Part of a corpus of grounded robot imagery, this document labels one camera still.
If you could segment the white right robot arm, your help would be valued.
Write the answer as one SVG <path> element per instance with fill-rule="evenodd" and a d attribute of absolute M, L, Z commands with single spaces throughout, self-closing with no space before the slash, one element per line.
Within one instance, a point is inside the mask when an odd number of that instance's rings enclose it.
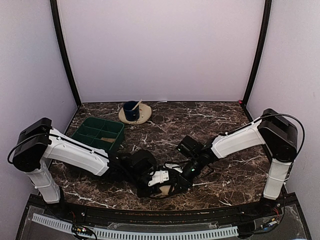
<path fill-rule="evenodd" d="M 279 197 L 292 165 L 303 147 L 303 144 L 298 142 L 298 129 L 290 119 L 294 120 L 295 117 L 268 108 L 262 116 L 247 125 L 219 134 L 205 144 L 185 136 L 176 149 L 190 160 L 177 174 L 169 195 L 188 190 L 193 185 L 194 178 L 208 164 L 254 146 L 266 146 L 272 161 L 262 194 L 263 200 L 255 205 L 255 213 L 266 217 L 274 210 L 274 201 Z"/>

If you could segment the tan sock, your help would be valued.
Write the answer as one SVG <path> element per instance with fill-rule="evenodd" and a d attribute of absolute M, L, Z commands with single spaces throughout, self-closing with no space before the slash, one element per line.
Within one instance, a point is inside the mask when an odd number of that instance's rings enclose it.
<path fill-rule="evenodd" d="M 114 143 L 116 141 L 116 138 L 101 137 L 100 140 L 108 142 L 108 143 Z"/>

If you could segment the striped brown red sock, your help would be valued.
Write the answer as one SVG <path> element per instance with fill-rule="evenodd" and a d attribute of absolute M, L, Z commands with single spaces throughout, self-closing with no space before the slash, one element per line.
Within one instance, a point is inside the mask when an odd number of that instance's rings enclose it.
<path fill-rule="evenodd" d="M 172 185 L 162 185 L 159 187 L 159 190 L 159 196 L 169 196 L 173 192 L 174 187 Z"/>

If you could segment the green plastic divided tray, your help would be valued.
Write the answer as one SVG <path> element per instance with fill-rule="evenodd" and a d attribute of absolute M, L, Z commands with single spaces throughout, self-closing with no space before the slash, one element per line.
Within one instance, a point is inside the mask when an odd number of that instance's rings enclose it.
<path fill-rule="evenodd" d="M 88 117 L 71 136 L 72 139 L 107 153 L 116 153 L 122 144 L 125 134 L 125 125 L 122 122 Z M 100 138 L 116 138 L 113 143 Z"/>

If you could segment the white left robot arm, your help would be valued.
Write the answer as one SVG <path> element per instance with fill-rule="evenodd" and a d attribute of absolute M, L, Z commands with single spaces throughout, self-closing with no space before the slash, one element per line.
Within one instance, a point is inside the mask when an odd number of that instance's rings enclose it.
<path fill-rule="evenodd" d="M 28 175 L 43 200 L 51 204 L 51 210 L 60 218 L 67 218 L 71 208 L 62 200 L 63 191 L 48 170 L 46 161 L 49 159 L 67 163 L 109 181 L 128 181 L 141 190 L 152 190 L 170 179 L 169 170 L 157 167 L 149 156 L 143 158 L 142 169 L 138 170 L 132 158 L 119 159 L 103 149 L 67 137 L 52 127 L 51 119 L 43 117 L 20 133 L 7 161 Z"/>

